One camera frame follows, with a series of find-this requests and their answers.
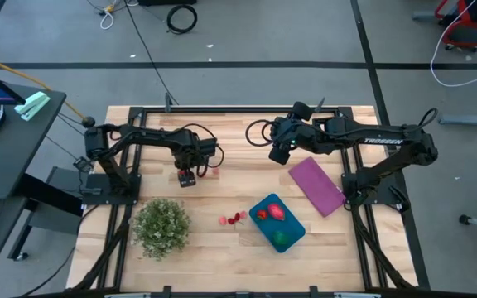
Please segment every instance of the gray floor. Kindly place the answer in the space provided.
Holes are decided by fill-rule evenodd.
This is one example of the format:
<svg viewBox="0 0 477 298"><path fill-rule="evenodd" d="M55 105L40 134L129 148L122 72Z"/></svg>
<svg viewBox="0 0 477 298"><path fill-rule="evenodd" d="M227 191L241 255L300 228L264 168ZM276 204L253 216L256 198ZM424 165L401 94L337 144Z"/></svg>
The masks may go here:
<svg viewBox="0 0 477 298"><path fill-rule="evenodd" d="M411 12L432 8L436 1L360 0L359 5L376 62L430 60L440 28L413 22ZM149 10L161 18L167 12L165 7ZM200 0L196 10L200 19L195 31L174 36L149 12L132 9L156 61L364 62L349 1ZM147 61L128 12L114 16L112 29L102 31L100 17L84 0L8 1L0 14L0 61ZM436 61L473 63L477 54L442 50ZM100 122L111 104L161 104L164 94L153 70L25 71L66 92L71 103ZM325 104L375 104L367 70L176 69L161 74L182 104L316 103L324 96ZM451 83L477 77L472 70L437 74ZM477 113L477 84L446 89L428 70L379 70L378 77L392 123L418 122L431 107ZM30 84L1 70L0 79ZM477 128L433 123L427 131L440 157L432 166L406 169L405 176L431 287L477 292L477 228L457 222L463 213L477 217ZM64 123L57 120L49 135L84 155L82 137ZM45 141L28 172L46 178L52 166L70 168L72 162ZM75 236L33 230L25 245L29 260L0 258L0 297L19 295L43 281L74 244ZM68 270L38 292L61 291Z"/></svg>

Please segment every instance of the white cable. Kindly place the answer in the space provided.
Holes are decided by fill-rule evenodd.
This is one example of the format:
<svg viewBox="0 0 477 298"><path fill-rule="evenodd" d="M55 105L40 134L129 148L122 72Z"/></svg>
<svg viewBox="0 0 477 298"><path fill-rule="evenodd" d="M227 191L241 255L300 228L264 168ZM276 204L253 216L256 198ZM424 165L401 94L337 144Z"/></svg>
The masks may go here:
<svg viewBox="0 0 477 298"><path fill-rule="evenodd" d="M113 26L113 21L114 21L114 19L113 19L113 16L112 16L111 13L109 13L109 12L104 12L104 13L105 13L105 14L104 14L103 20L100 21L100 29L108 30L109 28L111 28L111 27ZM112 18L112 22L110 22L109 25L104 26L104 21L105 21L108 17L111 17L111 18Z"/></svg>
<svg viewBox="0 0 477 298"><path fill-rule="evenodd" d="M437 51L439 50L439 45L441 44L441 41L443 40L443 37L445 36L446 32L448 31L448 29L450 29L450 27L452 25L454 25L454 23L460 19L461 16L463 16L463 14L465 12L467 12L469 10L469 8L474 4L476 3L477 0L474 0L471 4L469 4L469 6L467 6L467 8L460 13L459 16L457 16L457 18L452 21L450 23L450 25L448 25L448 27L445 29L445 31L443 32L443 34L441 34L441 37L439 38L439 41L437 41L437 46L436 46L436 50L434 51L434 55L433 57L431 58L431 62L430 62L430 71L431 71L431 74L434 76L434 79L436 79L437 83L445 86L445 87L461 87L461 86L465 86L465 85L468 85L468 84L472 84L474 82L477 82L477 79L473 79L473 80L470 80L468 82L464 82L464 83L461 83L461 84L445 84L443 82L441 82L438 78L437 78L437 75L436 75L436 72L434 71L434 60L436 59L436 56L437 56Z"/></svg>

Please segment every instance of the green plant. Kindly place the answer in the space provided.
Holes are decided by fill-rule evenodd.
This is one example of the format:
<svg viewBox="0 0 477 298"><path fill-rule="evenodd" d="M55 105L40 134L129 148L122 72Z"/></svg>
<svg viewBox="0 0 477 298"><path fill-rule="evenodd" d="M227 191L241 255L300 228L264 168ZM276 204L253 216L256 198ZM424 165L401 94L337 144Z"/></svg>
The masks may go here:
<svg viewBox="0 0 477 298"><path fill-rule="evenodd" d="M144 249L144 257L158 261L174 249L182 250L189 235L190 219L175 201L155 199L146 203L133 222L135 243Z"/></svg>

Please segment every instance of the pink cloth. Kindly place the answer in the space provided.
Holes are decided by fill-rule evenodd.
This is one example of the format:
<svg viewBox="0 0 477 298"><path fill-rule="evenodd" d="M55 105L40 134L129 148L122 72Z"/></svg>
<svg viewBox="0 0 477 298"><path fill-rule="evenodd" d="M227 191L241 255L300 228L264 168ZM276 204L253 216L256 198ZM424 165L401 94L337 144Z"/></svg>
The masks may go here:
<svg viewBox="0 0 477 298"><path fill-rule="evenodd" d="M312 157L306 158L288 172L323 217L344 203L344 194Z"/></svg>

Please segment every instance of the wooden tabletop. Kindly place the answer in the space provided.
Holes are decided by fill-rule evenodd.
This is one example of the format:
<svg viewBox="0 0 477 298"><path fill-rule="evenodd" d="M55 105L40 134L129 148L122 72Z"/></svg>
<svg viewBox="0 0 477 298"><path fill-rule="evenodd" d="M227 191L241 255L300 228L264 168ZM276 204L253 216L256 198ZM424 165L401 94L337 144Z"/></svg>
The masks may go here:
<svg viewBox="0 0 477 298"><path fill-rule="evenodd" d="M108 108L106 123L123 124L128 106ZM373 107L353 106L356 121L377 123ZM144 147L140 172L141 197L132 216L142 204L155 198L181 202L192 220L190 244L161 262L142 256L142 248L128 243L121 291L361 291L364 289L350 212L337 209L326 218L312 206L288 169L313 156L327 175L341 187L341 155L313 155L295 150L285 166L267 158L271 147L252 147L244 138L245 128L257 119L274 119L275 113L158 113L147 119L147 127L172 130L187 123L206 126L218 138L225 160L217 171L197 178L193 187L181 188L170 150ZM254 142L262 142L260 127L252 129ZM201 138L207 133L190 127ZM386 157L382 146L361 146L366 166ZM351 167L355 169L352 152ZM218 162L219 153L213 163ZM219 217L251 209L267 195L276 193L306 229L306 235L284 253L276 252L251 219L236 227L219 225ZM103 250L111 207L100 206L90 214L79 231L67 286L82 280ZM379 241L392 264L412 284L417 284L401 216L385 206L374 206ZM107 285L112 284L113 253ZM373 284L378 286L373 254L368 249Z"/></svg>

